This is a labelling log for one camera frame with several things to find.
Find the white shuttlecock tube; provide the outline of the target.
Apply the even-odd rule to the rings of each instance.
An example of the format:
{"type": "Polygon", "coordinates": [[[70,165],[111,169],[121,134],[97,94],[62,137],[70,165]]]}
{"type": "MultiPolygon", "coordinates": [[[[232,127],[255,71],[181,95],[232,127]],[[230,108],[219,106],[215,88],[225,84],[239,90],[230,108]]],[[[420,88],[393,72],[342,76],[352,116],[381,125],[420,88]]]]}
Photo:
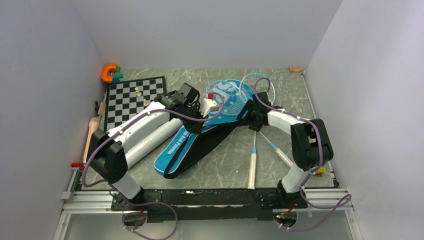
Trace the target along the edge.
{"type": "Polygon", "coordinates": [[[137,142],[125,154],[128,168],[134,166],[147,154],[175,134],[182,125],[183,123],[179,119],[174,118],[137,142]]]}

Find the blue racket cover bag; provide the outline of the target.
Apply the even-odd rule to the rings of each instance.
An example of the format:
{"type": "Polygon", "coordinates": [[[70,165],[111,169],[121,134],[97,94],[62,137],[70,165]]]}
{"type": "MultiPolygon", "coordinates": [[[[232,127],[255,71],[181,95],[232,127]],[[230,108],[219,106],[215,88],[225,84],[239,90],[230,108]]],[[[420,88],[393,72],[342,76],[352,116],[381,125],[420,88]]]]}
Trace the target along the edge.
{"type": "MultiPolygon", "coordinates": [[[[219,104],[224,97],[215,92],[213,99],[219,104]]],[[[181,127],[169,145],[155,159],[153,166],[166,179],[174,179],[208,155],[237,127],[237,116],[227,116],[217,111],[208,114],[211,121],[204,122],[200,134],[181,127]]]]}

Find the blue badminton racket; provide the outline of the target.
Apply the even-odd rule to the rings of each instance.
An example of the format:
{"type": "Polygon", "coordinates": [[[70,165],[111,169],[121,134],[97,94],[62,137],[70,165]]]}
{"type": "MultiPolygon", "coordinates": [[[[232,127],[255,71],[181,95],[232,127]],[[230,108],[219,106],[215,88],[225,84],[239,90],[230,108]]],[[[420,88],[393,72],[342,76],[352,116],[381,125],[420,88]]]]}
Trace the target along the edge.
{"type": "MultiPolygon", "coordinates": [[[[246,84],[244,81],[233,81],[233,80],[221,80],[210,83],[210,87],[206,90],[206,93],[214,94],[218,93],[223,96],[223,101],[217,97],[218,103],[223,106],[222,113],[225,116],[237,116],[242,108],[245,106],[248,100],[252,100],[254,94],[253,89],[246,84]]],[[[256,181],[256,163],[257,163],[257,134],[253,135],[253,143],[250,154],[250,167],[249,167],[249,178],[248,186],[249,190],[255,189],[256,181]]]]}
{"type": "MultiPolygon", "coordinates": [[[[240,84],[240,92],[248,97],[249,93],[253,93],[256,91],[257,93],[266,92],[268,101],[273,104],[276,98],[276,91],[273,83],[271,81],[266,80],[267,76],[261,73],[253,72],[245,75],[240,84]]],[[[293,161],[273,142],[271,142],[261,131],[259,131],[260,135],[269,143],[269,145],[273,148],[276,155],[289,167],[293,166],[293,161]]]]}

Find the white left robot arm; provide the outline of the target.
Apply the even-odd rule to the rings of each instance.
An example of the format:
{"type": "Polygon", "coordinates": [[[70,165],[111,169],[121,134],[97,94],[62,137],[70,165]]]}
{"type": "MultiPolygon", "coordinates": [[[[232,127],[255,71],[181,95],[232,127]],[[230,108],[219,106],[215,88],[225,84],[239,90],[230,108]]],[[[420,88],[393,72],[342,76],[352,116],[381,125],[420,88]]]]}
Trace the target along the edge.
{"type": "Polygon", "coordinates": [[[134,152],[142,140],[158,133],[169,137],[170,123],[182,124],[189,132],[199,134],[204,122],[210,121],[210,112],[221,112],[222,106],[213,98],[200,99],[200,93],[184,83],[179,90],[157,96],[142,112],[125,123],[104,132],[100,129],[91,135],[88,160],[82,174],[84,187],[89,168],[98,173],[103,181],[124,196],[124,204],[131,210],[139,209],[145,201],[145,190],[128,172],[127,154],[134,152]]]}

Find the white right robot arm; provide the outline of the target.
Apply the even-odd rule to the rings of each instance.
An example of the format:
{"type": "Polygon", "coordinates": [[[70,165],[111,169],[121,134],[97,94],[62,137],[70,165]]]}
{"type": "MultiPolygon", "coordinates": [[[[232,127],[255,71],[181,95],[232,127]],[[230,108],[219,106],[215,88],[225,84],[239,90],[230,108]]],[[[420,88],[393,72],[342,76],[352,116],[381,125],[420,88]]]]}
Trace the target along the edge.
{"type": "Polygon", "coordinates": [[[237,119],[253,131],[263,126],[278,128],[291,137],[293,166],[279,181],[282,190],[275,194],[276,203],[287,208],[295,201],[295,194],[309,180],[312,173],[333,159],[334,151],[325,123],[320,118],[307,119],[265,102],[266,92],[252,95],[237,119]]]}

